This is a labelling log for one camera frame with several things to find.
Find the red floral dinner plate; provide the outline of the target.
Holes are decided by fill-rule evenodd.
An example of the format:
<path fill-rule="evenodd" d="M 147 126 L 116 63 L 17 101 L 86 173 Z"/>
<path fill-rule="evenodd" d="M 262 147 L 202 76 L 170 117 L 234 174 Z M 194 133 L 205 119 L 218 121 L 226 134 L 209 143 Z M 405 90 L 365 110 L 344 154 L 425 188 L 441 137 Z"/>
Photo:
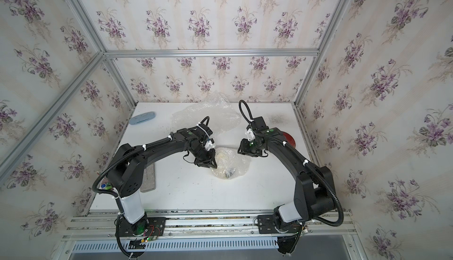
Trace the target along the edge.
<path fill-rule="evenodd" d="M 283 133 L 283 136 L 285 137 L 285 139 L 287 140 L 287 142 L 293 147 L 293 148 L 296 148 L 296 141 L 295 139 L 287 132 L 282 132 Z"/>

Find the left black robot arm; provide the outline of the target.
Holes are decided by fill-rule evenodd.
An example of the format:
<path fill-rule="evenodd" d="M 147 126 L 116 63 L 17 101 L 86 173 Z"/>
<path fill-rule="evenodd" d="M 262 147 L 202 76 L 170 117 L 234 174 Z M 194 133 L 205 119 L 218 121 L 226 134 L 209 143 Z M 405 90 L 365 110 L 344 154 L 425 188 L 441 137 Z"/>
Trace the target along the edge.
<path fill-rule="evenodd" d="M 120 231 L 128 230 L 133 236 L 143 236 L 146 241 L 152 236 L 151 225 L 143 208 L 139 189 L 143 184 L 145 170 L 159 160 L 173 154 L 192 154 L 192 164 L 216 169 L 215 142 L 209 128 L 210 117 L 206 116 L 191 128 L 182 128 L 167 137 L 143 145 L 132 147 L 124 144 L 119 147 L 110 164 L 93 182 L 92 191 L 99 195 L 110 195 L 115 200 L 119 213 L 115 222 L 115 238 L 121 252 L 130 260 L 136 260 L 143 252 L 128 251 L 120 240 Z"/>

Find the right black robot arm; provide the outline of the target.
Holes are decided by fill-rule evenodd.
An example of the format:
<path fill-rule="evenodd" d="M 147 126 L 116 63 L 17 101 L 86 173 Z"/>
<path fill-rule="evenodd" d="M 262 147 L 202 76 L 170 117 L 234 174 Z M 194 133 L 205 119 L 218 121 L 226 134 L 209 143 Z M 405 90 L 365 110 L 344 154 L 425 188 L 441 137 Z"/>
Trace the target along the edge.
<path fill-rule="evenodd" d="M 297 151 L 278 128 L 269 128 L 263 117 L 253 117 L 248 104 L 241 100 L 239 111 L 248 126 L 238 154 L 249 157 L 274 155 L 295 180 L 293 201 L 276 207 L 272 224 L 281 234 L 278 251 L 290 255 L 296 249 L 306 222 L 315 220 L 339 227 L 344 222 L 344 211 L 336 194 L 331 170 L 319 167 Z"/>

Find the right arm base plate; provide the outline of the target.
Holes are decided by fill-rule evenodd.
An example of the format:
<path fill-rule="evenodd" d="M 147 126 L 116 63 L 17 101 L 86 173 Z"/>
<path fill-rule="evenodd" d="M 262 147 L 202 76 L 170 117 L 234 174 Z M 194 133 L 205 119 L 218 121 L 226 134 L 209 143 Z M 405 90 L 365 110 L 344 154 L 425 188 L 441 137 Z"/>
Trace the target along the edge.
<path fill-rule="evenodd" d="M 300 229 L 304 230 L 304 226 L 297 221 L 282 223 L 277 226 L 273 215 L 258 215 L 254 224 L 258 227 L 260 235 L 295 234 Z"/>

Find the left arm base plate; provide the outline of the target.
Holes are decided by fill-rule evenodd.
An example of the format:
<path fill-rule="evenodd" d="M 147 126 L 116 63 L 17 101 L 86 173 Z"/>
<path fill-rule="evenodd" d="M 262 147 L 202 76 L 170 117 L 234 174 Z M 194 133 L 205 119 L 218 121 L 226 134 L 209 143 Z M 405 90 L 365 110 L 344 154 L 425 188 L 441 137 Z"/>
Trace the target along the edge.
<path fill-rule="evenodd" d="M 146 238 L 148 241 L 151 241 L 164 234 L 165 225 L 165 217 L 149 217 L 147 220 L 143 217 L 137 223 L 131 224 L 121 216 L 116 221 L 115 236 L 120 238 Z"/>

